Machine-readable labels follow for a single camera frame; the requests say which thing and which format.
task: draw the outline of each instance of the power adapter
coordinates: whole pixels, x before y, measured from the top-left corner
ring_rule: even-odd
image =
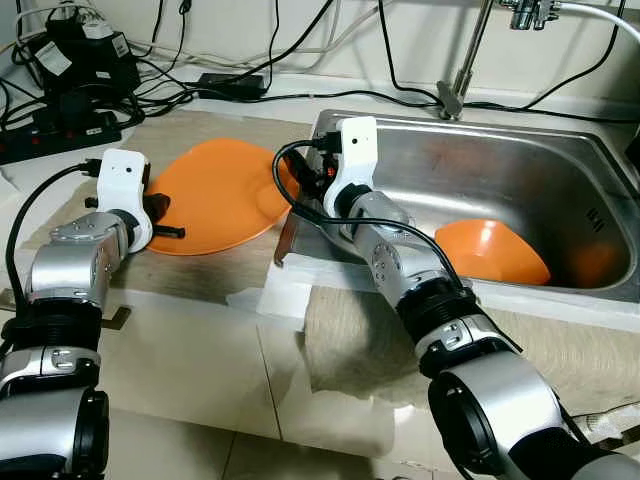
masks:
[[[200,98],[215,100],[229,100],[229,97],[255,100],[267,92],[261,75],[250,75],[237,82],[221,83],[236,76],[229,73],[203,73],[197,82],[187,82],[187,85],[194,88],[215,88],[198,92]]]

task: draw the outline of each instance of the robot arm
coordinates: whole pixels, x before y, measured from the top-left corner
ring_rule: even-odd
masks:
[[[570,419],[551,387],[443,266],[437,247],[406,229],[357,222],[383,218],[407,224],[410,218],[374,190],[375,119],[349,118],[337,128],[338,139],[330,133],[310,142],[324,149],[323,156],[337,157],[337,171],[317,199],[333,223],[349,222],[341,234],[367,262],[411,336],[420,371],[432,380],[434,419],[461,472],[509,480],[640,478],[640,464],[569,434]]]
[[[0,476],[101,478],[109,428],[107,395],[95,390],[102,311],[112,273],[153,235],[142,204],[148,172],[141,154],[107,150],[97,211],[55,228],[35,256],[26,312],[2,332],[12,350],[0,361]]]

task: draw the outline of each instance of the black plug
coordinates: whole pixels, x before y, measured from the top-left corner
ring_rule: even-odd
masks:
[[[323,137],[311,140],[312,146],[320,152],[342,153],[342,133],[327,132]]]
[[[89,177],[98,178],[100,175],[100,165],[102,165],[102,160],[99,158],[87,158],[84,164],[82,164],[82,171]]]

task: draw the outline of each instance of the orange bowl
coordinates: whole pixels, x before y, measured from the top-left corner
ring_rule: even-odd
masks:
[[[436,242],[465,277],[544,285],[549,269],[533,248],[498,220],[470,219],[436,231]]]

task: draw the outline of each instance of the orange plate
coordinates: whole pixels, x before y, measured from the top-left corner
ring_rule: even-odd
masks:
[[[203,255],[240,245],[268,230],[289,210],[271,176],[273,153],[232,138],[202,143],[174,161],[149,188],[171,197],[161,225],[185,227],[182,239],[154,237],[149,249]],[[283,182],[295,193],[285,167]]]
[[[436,242],[465,277],[543,285],[551,275],[538,254],[497,220],[471,219],[436,231]]]

